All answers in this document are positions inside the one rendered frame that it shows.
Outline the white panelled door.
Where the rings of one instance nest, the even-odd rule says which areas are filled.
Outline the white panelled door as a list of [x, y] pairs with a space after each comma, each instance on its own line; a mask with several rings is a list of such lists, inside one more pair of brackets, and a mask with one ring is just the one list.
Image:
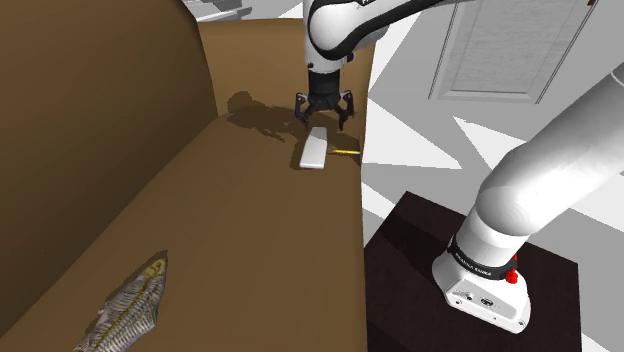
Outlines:
[[428, 97], [538, 104], [599, 0], [455, 0]]

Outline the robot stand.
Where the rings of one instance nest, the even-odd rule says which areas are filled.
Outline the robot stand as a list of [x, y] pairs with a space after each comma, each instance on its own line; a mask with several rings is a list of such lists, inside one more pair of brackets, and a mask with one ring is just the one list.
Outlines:
[[531, 243], [519, 251], [531, 300], [521, 333], [447, 304], [431, 265], [463, 220], [405, 192], [367, 243], [368, 352], [582, 352], [578, 266]]

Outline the grey patterned cloth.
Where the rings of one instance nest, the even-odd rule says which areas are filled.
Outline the grey patterned cloth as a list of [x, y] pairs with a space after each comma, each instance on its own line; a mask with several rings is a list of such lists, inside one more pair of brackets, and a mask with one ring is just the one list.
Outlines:
[[72, 352], [127, 352], [157, 324], [166, 284], [167, 256], [161, 256], [98, 310], [95, 326]]

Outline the brown sofa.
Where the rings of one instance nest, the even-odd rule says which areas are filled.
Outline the brown sofa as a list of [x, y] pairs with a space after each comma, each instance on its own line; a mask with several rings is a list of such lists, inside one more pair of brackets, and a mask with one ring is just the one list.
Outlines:
[[72, 352], [148, 260], [130, 352], [365, 352], [360, 166], [298, 168], [300, 0], [0, 0], [0, 352]]

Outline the white remote control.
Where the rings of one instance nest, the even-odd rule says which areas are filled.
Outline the white remote control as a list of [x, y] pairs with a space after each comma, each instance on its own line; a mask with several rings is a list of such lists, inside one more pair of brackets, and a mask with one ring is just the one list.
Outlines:
[[327, 128], [313, 127], [306, 138], [299, 167], [303, 169], [323, 169], [327, 147]]

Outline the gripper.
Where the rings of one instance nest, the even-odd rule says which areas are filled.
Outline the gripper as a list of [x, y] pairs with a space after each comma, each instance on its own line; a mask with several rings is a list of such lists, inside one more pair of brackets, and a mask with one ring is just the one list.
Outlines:
[[354, 115], [353, 94], [350, 90], [340, 92], [340, 72], [331, 73], [308, 72], [308, 95], [297, 93], [295, 97], [294, 115], [309, 128], [310, 116], [315, 111], [334, 110], [338, 118], [338, 128], [344, 130], [345, 122]]

